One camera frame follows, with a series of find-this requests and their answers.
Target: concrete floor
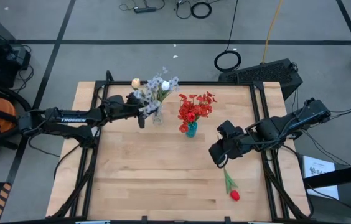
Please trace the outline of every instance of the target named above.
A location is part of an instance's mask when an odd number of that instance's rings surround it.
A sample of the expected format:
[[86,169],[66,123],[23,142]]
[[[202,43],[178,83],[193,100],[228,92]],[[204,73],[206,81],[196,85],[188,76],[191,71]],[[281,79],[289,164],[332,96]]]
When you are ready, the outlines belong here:
[[[74,0],[0,0],[0,22],[19,40],[52,40],[30,44],[34,78],[21,91],[30,104],[35,102],[43,76],[49,79],[40,108],[70,108],[79,81],[102,80],[110,70],[115,80],[147,79],[166,67],[181,80],[216,80],[219,71],[213,60],[225,45],[215,44],[62,44],[63,40],[177,40],[228,39],[234,1],[212,4],[213,13],[204,20],[178,19],[174,1],[150,14],[120,11],[127,0],[76,0],[63,35],[59,35],[67,9]],[[351,0],[343,0],[351,18]],[[160,0],[149,0],[159,6]],[[277,1],[239,1],[233,40],[265,40]],[[185,16],[186,8],[180,8]],[[351,40],[351,32],[336,0],[285,0],[271,35],[273,40]],[[264,45],[231,45],[242,56],[241,68],[261,62]],[[47,70],[56,56],[51,72]],[[267,61],[289,58],[299,66],[304,80],[299,89],[302,102],[321,99],[330,110],[351,108],[351,45],[270,45]],[[222,58],[221,67],[235,64]],[[286,101],[291,110],[293,98]],[[320,125],[310,133],[328,151],[351,163],[351,114]],[[34,144],[60,154],[63,140],[39,136]],[[329,160],[308,138],[296,142],[301,154]],[[15,151],[0,150],[0,182],[6,181]],[[26,147],[2,222],[44,218],[58,159]],[[351,222],[316,211],[320,220]]]

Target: flower bouquet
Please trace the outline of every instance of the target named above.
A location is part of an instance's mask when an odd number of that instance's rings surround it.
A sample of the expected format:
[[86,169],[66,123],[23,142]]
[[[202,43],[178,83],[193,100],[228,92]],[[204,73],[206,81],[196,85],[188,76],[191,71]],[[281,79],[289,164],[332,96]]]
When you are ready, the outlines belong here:
[[185,133],[188,137],[193,138],[196,135],[196,130],[198,127],[197,120],[200,117],[207,118],[212,112],[212,103],[216,102],[214,95],[207,92],[203,95],[189,95],[189,100],[185,95],[180,94],[181,97],[181,107],[179,110],[180,115],[178,118],[182,120],[182,125],[180,126],[180,131]]
[[134,96],[145,106],[139,109],[144,114],[144,118],[153,113],[153,123],[163,123],[162,102],[174,90],[178,89],[178,82],[178,77],[165,81],[160,75],[157,75],[141,87],[138,78],[132,80],[131,86],[134,89]]

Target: red flower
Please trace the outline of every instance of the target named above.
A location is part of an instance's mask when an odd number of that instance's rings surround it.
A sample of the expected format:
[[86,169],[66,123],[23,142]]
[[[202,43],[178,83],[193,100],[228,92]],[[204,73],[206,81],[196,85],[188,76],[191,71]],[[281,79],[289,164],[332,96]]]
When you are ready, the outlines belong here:
[[179,94],[179,96],[182,98],[181,100],[186,100],[187,96],[185,96],[184,94]]
[[240,199],[239,193],[236,190],[232,190],[230,193],[230,196],[236,202],[239,201],[239,199]]
[[187,119],[189,122],[194,122],[196,119],[196,115],[194,113],[188,113],[187,114]]
[[208,95],[209,97],[215,96],[215,95],[209,93],[208,91],[206,91],[206,92],[207,92],[207,95]]
[[189,130],[188,123],[184,121],[184,123],[182,123],[179,129],[182,133],[186,133]]

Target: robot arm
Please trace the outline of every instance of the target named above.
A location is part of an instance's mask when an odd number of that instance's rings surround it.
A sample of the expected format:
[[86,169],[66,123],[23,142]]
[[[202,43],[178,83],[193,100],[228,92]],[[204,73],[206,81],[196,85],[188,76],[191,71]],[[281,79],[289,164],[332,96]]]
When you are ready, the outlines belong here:
[[[140,128],[145,127],[144,115],[139,109],[144,107],[135,96],[130,93],[127,102],[120,95],[110,96],[102,104],[88,111],[60,110],[49,108],[46,110],[32,110],[18,119],[19,130],[23,136],[50,134],[64,138],[76,139],[81,147],[94,147],[93,127],[105,125],[118,119],[138,117]],[[61,123],[86,123],[79,127]]]
[[307,130],[310,125],[325,123],[329,120],[330,111],[320,101],[311,98],[304,106],[283,117],[273,116],[247,127],[246,133],[241,127],[234,127],[225,121],[217,131],[222,135],[208,150],[218,168],[227,164],[228,159],[242,157],[252,149],[261,152],[270,148],[279,148],[289,134],[301,129]]

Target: wooden table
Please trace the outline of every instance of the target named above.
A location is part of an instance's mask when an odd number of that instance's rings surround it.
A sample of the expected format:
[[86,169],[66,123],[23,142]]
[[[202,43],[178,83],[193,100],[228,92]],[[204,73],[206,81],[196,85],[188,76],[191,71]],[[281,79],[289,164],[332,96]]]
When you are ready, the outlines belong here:
[[[88,110],[94,82],[78,84],[73,110]],[[90,199],[88,219],[270,221],[266,185],[260,153],[251,151],[227,164],[227,171],[239,186],[241,200],[234,202],[225,193],[222,169],[213,163],[209,147],[217,141],[216,128],[225,120],[245,128],[255,122],[247,86],[181,86],[180,93],[203,94],[210,90],[218,103],[209,118],[199,119],[197,134],[187,138],[179,131],[178,93],[166,98],[164,124],[154,126],[152,118],[139,129],[136,119],[108,123],[101,134]],[[279,83],[264,83],[270,116],[284,116],[285,105]],[[126,96],[129,86],[110,86],[109,95]],[[263,118],[260,95],[256,93]],[[65,140],[62,156],[77,142]],[[294,149],[292,140],[286,145]],[[81,149],[66,158],[58,169],[47,215],[56,212],[75,186]],[[291,152],[279,150],[279,166],[286,192],[306,215],[309,214],[299,164]],[[274,197],[278,216],[281,206]]]

